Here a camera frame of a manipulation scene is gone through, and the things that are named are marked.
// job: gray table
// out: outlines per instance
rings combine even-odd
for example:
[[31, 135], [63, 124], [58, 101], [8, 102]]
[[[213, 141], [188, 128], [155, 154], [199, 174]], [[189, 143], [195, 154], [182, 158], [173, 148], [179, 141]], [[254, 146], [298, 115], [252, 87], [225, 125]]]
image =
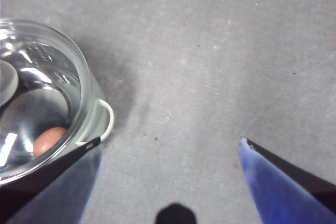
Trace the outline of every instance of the gray table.
[[83, 223], [260, 223], [244, 135], [336, 183], [336, 0], [2, 0], [69, 35], [116, 112]]

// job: egg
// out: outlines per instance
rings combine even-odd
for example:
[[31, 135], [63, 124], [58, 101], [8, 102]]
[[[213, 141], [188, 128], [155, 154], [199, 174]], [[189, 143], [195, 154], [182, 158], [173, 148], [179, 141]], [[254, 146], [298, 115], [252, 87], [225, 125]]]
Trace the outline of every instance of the egg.
[[43, 132], [34, 143], [33, 155], [39, 157], [53, 147], [66, 133], [65, 128], [56, 127]]

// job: glass lid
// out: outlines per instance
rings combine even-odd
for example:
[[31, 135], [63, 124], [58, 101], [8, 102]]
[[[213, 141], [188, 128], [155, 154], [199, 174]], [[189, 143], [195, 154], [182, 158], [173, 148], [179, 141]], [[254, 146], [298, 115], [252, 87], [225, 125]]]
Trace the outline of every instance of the glass lid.
[[52, 160], [83, 122], [90, 79], [66, 36], [23, 20], [0, 20], [0, 180]]

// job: white handle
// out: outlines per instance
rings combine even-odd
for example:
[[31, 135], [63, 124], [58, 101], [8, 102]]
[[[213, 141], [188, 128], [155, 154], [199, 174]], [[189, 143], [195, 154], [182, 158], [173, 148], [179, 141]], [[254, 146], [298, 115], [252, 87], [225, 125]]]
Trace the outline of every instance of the white handle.
[[114, 113], [113, 113], [113, 110], [112, 110], [111, 106], [106, 101], [104, 101], [103, 99], [98, 99], [98, 102], [110, 114], [110, 122], [107, 125], [107, 128], [104, 131], [104, 133], [100, 136], [100, 141], [104, 141], [110, 135], [110, 133], [111, 133], [111, 131], [113, 129], [113, 125], [114, 125]]

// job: metal handle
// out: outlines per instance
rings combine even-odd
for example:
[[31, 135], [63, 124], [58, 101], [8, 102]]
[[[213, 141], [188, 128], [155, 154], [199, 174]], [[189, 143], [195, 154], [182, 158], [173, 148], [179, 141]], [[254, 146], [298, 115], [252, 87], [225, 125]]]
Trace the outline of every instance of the metal handle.
[[100, 105], [102, 107], [104, 107], [108, 111], [108, 113], [110, 115], [110, 122], [107, 125], [107, 128], [104, 131], [104, 133], [100, 136], [100, 141], [104, 141], [110, 135], [110, 133], [113, 129], [114, 113], [113, 113], [112, 107], [106, 101], [104, 101], [103, 99], [98, 99], [98, 102], [100, 103]]

